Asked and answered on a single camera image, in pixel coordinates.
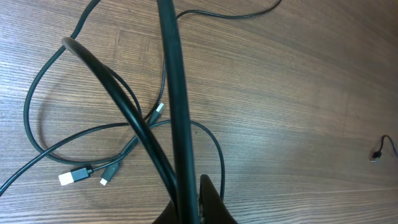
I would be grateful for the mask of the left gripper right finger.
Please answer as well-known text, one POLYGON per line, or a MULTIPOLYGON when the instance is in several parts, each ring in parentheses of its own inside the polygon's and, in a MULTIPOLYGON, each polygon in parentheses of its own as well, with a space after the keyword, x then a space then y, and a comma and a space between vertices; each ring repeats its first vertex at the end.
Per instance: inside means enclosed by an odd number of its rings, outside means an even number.
POLYGON ((199 202, 203 207, 203 218, 206 224, 237 224, 224 205, 211 179, 205 174, 200 177, 199 202))

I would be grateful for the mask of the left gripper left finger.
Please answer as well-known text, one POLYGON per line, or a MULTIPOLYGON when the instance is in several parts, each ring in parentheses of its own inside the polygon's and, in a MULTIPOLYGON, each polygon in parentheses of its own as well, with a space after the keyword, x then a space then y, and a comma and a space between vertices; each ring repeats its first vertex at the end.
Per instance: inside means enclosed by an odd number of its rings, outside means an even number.
POLYGON ((152 224, 179 224, 175 205, 171 200, 164 211, 152 222, 152 224))

